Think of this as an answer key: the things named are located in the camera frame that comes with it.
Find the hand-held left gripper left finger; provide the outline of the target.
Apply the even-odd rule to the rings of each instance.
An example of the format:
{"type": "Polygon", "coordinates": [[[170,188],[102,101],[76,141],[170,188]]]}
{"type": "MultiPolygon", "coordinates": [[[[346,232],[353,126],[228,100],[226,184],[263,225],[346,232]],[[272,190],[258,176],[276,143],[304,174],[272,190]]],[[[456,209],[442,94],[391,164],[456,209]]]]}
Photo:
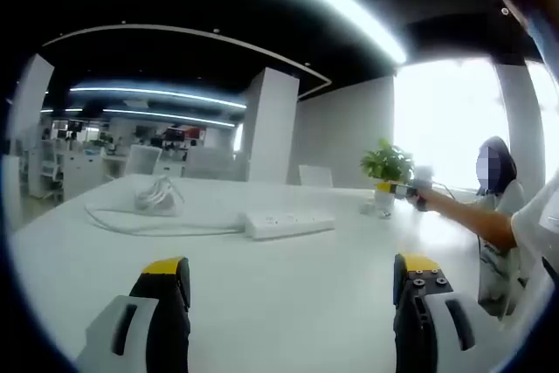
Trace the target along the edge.
{"type": "Polygon", "coordinates": [[[86,329],[80,372],[187,372],[190,267],[183,256],[146,266],[86,329]]]}

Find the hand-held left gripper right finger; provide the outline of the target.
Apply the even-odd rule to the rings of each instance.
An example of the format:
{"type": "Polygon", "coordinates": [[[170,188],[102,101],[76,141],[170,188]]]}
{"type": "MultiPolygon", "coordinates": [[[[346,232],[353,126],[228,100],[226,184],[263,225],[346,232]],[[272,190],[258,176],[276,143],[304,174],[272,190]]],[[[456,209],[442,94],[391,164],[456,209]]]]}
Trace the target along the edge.
{"type": "Polygon", "coordinates": [[[426,257],[395,256],[393,304],[397,372],[489,372],[505,356],[497,319],[426,257]]]}

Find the person's right hand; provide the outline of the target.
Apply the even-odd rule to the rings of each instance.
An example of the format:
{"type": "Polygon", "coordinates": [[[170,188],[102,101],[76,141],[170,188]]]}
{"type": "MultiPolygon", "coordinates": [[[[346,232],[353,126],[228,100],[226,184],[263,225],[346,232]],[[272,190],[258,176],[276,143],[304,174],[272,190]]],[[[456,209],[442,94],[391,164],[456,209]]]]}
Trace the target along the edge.
{"type": "Polygon", "coordinates": [[[406,200],[420,212],[432,211],[432,202],[428,199],[429,193],[424,193],[421,189],[412,188],[406,200]]]}

